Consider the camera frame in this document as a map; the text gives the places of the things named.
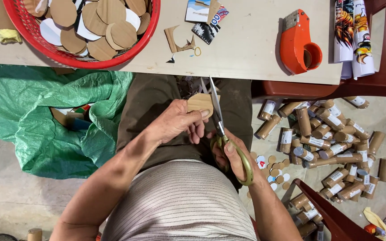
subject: rubber band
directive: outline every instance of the rubber band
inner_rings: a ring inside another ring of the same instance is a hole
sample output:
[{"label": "rubber band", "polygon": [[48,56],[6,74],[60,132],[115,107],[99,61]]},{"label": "rubber band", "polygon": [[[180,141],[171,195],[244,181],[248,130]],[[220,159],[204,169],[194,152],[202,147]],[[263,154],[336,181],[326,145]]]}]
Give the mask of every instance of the rubber band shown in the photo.
[{"label": "rubber band", "polygon": [[[196,49],[199,49],[199,51],[200,51],[200,53],[199,54],[196,54]],[[196,56],[200,56],[202,54],[202,50],[200,50],[200,48],[199,47],[196,47],[195,49],[194,49],[194,55],[196,55]]]}]

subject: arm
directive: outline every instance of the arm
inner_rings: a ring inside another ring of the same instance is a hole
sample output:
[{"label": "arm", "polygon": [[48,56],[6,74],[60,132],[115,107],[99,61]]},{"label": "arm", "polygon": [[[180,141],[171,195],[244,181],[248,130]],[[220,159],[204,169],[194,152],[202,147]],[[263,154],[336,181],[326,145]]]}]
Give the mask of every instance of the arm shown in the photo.
[{"label": "arm", "polygon": [[133,178],[153,151],[185,130],[192,142],[199,142],[204,132],[202,116],[208,113],[208,110],[187,113],[187,101],[174,100],[82,184],[55,225],[50,241],[94,241],[99,226],[128,191]]},{"label": "arm", "polygon": [[[248,155],[249,152],[245,147],[244,142],[230,133],[227,129],[225,129],[224,132],[229,140],[233,141],[245,154],[247,154],[246,156],[253,169],[253,183],[248,188],[254,204],[254,212],[260,239],[263,241],[302,241],[303,239],[300,237],[290,214],[272,190],[269,182],[265,175],[260,171],[256,162]],[[217,145],[214,145],[212,151],[216,155],[217,161],[222,166],[225,166],[227,160],[224,159],[224,156]],[[240,180],[245,180],[247,177],[244,172],[241,158],[230,142],[224,147],[224,153],[229,159],[234,174]]]}]

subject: orange tape dispenser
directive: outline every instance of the orange tape dispenser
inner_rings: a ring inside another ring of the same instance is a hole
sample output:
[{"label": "orange tape dispenser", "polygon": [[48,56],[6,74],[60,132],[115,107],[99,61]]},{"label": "orange tape dispenser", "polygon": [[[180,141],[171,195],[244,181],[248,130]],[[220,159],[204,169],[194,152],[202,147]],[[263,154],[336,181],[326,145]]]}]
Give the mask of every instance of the orange tape dispenser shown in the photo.
[{"label": "orange tape dispenser", "polygon": [[316,69],[321,64],[323,53],[310,41],[309,18],[303,10],[298,9],[283,19],[279,53],[293,75]]}]

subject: gold scissor handle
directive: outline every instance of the gold scissor handle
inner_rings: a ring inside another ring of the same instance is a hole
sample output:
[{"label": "gold scissor handle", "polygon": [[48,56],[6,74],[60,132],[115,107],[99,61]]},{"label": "gold scissor handle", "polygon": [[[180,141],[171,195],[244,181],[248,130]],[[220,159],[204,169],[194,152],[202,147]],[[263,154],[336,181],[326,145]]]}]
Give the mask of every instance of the gold scissor handle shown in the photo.
[{"label": "gold scissor handle", "polygon": [[[247,156],[245,156],[244,152],[238,147],[238,145],[236,145],[233,141],[229,140],[227,138],[226,135],[224,135],[223,137],[214,137],[212,140],[211,140],[211,151],[212,151],[212,148],[214,147],[214,144],[217,142],[217,145],[218,147],[220,147],[220,150],[221,152],[224,154],[224,146],[228,143],[228,142],[231,142],[232,145],[235,147],[236,149],[236,152],[238,153],[238,155],[240,156],[241,158],[241,161],[242,161],[242,164],[244,166],[244,169],[245,169],[245,172],[247,174],[247,179],[245,181],[242,181],[240,180],[238,177],[236,177],[236,179],[238,179],[238,182],[244,186],[249,186],[252,182],[253,182],[253,179],[254,179],[254,176],[253,176],[253,170],[251,168],[251,165],[250,165],[250,162],[247,158]],[[215,154],[212,153],[213,156],[214,156],[214,160],[215,162],[217,163],[218,167],[220,167],[220,169],[223,170],[223,172],[227,172],[229,170],[229,165],[227,164],[226,166],[221,166],[216,158],[215,158]]]}]

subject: red plastic basket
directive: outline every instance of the red plastic basket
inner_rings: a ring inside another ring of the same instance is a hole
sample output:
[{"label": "red plastic basket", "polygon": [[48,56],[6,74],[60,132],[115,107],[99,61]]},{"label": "red plastic basket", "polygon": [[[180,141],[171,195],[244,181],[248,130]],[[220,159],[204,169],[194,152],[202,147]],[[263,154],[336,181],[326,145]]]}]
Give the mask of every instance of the red plastic basket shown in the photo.
[{"label": "red plastic basket", "polygon": [[160,0],[152,0],[152,13],[150,24],[141,40],[123,55],[107,61],[84,62],[76,59],[76,56],[59,51],[59,49],[45,41],[40,33],[40,26],[35,22],[35,17],[28,13],[23,0],[3,0],[8,16],[17,30],[34,48],[56,62],[81,69],[105,69],[122,64],[135,57],[150,41],[156,30],[160,14]]}]

